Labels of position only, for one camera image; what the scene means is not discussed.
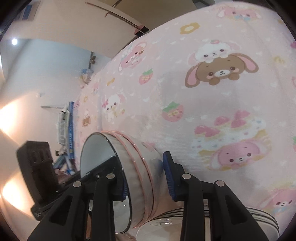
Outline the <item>red broom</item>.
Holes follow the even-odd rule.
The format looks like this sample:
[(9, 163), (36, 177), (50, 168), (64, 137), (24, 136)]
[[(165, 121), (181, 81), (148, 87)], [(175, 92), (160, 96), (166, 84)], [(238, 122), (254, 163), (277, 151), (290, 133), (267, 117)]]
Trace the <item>red broom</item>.
[(90, 2), (87, 2), (87, 1), (85, 3), (87, 5), (94, 6), (96, 8), (99, 8), (99, 9), (103, 10), (103, 11), (106, 11), (105, 17), (107, 17), (107, 15), (111, 15), (111, 16), (113, 16), (113, 17), (127, 23), (128, 25), (130, 25), (131, 27), (133, 27), (135, 29), (135, 35), (138, 36), (138, 37), (140, 37), (142, 35), (145, 35), (145, 34), (147, 34), (149, 32), (149, 29), (144, 25), (138, 26), (135, 23), (133, 23), (132, 21), (130, 21), (130, 20), (128, 20), (128, 19), (126, 19), (126, 18), (124, 18), (124, 17), (122, 17), (122, 16), (108, 10), (108, 9), (105, 9), (105, 8), (103, 8), (101, 6), (98, 6), (96, 4), (93, 4), (93, 3), (90, 3)]

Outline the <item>pink strawberry bowl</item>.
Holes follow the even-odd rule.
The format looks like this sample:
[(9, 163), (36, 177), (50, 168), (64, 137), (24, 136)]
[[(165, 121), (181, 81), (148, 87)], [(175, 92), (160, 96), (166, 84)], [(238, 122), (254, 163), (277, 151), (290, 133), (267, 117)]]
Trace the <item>pink strawberry bowl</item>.
[(120, 159), (129, 190), (131, 223), (137, 228), (151, 218), (158, 207), (162, 161), (159, 153), (150, 145), (121, 133), (104, 133)]
[(182, 204), (173, 202), (169, 196), (163, 158), (154, 145), (126, 133), (118, 132), (117, 135), (125, 142), (128, 153), (132, 154), (133, 163), (137, 166), (136, 170), (140, 173), (145, 205), (148, 208), (144, 220), (151, 220), (162, 213), (181, 208)]

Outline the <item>stack of papers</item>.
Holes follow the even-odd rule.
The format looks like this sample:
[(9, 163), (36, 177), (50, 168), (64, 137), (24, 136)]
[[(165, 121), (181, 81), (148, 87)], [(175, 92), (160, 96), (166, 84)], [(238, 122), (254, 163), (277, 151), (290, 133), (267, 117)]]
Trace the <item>stack of papers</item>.
[(57, 142), (67, 147), (68, 144), (68, 126), (69, 126), (69, 110), (64, 108), (58, 114), (57, 121)]

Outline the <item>white ribbed bowl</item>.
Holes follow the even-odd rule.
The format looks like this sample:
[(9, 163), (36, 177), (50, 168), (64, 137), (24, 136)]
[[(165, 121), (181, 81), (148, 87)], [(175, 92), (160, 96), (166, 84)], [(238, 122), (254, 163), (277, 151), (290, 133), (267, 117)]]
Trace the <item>white ribbed bowl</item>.
[(81, 151), (80, 171), (95, 178), (93, 239), (111, 240), (141, 224), (147, 210), (145, 195), (124, 142), (110, 134), (92, 133)]

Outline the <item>blue electrical panel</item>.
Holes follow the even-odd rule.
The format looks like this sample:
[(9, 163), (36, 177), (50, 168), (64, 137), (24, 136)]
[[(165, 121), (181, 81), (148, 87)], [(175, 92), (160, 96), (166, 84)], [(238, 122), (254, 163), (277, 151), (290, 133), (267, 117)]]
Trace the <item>blue electrical panel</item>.
[(33, 21), (38, 10), (40, 2), (35, 1), (27, 5), (20, 13), (20, 21)]

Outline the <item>beige refrigerator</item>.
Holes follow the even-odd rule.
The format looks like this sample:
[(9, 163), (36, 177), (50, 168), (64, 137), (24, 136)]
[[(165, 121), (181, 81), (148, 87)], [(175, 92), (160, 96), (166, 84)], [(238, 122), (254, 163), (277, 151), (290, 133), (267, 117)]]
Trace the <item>beige refrigerator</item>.
[(114, 13), (124, 13), (152, 30), (172, 19), (196, 10), (193, 1), (122, 0), (100, 1)]

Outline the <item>pink cartoon tablecloth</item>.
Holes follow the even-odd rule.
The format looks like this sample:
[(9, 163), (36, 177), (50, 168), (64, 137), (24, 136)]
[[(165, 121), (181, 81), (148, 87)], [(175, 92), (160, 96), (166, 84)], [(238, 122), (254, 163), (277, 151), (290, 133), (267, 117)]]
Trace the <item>pink cartoon tablecloth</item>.
[(285, 228), (295, 214), (295, 40), (273, 10), (225, 2), (135, 40), (75, 103), (75, 162), (96, 131), (170, 151)]

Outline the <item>pair of slippers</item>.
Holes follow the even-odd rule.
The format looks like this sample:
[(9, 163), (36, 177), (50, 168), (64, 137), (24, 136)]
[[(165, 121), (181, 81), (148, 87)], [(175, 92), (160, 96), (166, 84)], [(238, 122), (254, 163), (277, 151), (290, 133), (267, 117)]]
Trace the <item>pair of slippers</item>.
[(96, 56), (95, 56), (94, 52), (91, 52), (89, 64), (90, 65), (94, 65), (95, 64), (95, 60), (96, 60)]

